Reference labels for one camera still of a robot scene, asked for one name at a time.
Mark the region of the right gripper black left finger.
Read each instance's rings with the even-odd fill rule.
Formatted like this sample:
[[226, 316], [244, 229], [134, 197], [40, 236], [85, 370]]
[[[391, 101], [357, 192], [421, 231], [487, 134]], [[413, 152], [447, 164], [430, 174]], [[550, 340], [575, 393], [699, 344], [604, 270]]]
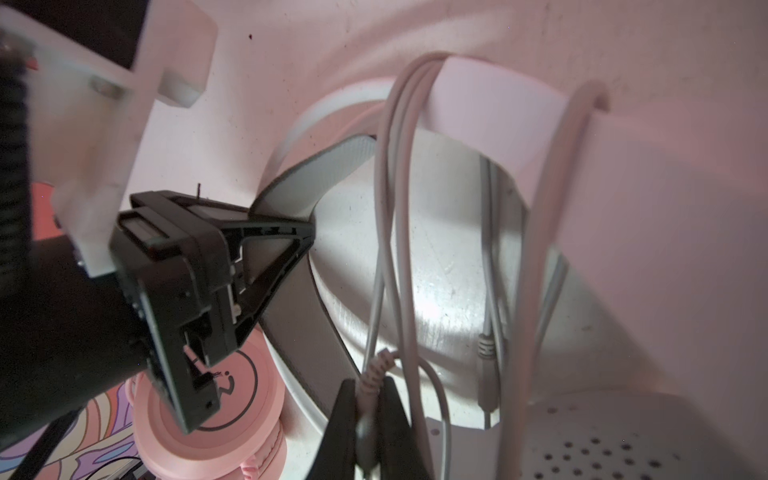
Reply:
[[341, 383], [314, 462], [306, 480], [353, 480], [356, 454], [356, 381]]

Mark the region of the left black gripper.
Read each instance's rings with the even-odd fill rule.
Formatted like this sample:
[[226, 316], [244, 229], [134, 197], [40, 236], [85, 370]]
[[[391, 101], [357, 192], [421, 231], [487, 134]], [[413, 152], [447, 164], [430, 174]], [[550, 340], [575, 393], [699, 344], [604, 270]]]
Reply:
[[189, 434], [220, 409], [210, 368], [245, 343], [316, 230], [308, 221], [255, 218], [225, 222], [221, 232], [178, 198], [132, 195], [110, 253], [127, 300], [149, 329], [150, 377]]

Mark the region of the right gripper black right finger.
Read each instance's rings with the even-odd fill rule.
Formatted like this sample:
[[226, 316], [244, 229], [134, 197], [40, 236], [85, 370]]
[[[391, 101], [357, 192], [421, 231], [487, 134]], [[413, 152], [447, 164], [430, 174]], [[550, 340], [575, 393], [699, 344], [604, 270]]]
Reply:
[[383, 480], [430, 479], [406, 418], [394, 380], [384, 378], [378, 394], [377, 449]]

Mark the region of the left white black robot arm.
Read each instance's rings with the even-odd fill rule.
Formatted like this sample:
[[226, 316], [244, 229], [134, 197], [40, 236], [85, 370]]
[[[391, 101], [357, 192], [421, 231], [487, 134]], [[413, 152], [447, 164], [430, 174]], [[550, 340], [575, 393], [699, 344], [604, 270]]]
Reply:
[[1, 445], [66, 430], [147, 370], [184, 433], [315, 238], [169, 191], [121, 207], [157, 101], [192, 106], [217, 25], [192, 1], [1, 6]]

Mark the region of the pink cat-ear headphones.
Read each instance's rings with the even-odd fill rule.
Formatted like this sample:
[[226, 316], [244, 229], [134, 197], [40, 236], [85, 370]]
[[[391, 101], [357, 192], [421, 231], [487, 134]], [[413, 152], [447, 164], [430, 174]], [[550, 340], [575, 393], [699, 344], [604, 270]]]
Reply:
[[145, 373], [125, 383], [139, 456], [159, 479], [278, 479], [287, 458], [286, 388], [260, 329], [211, 371], [220, 409], [190, 434]]

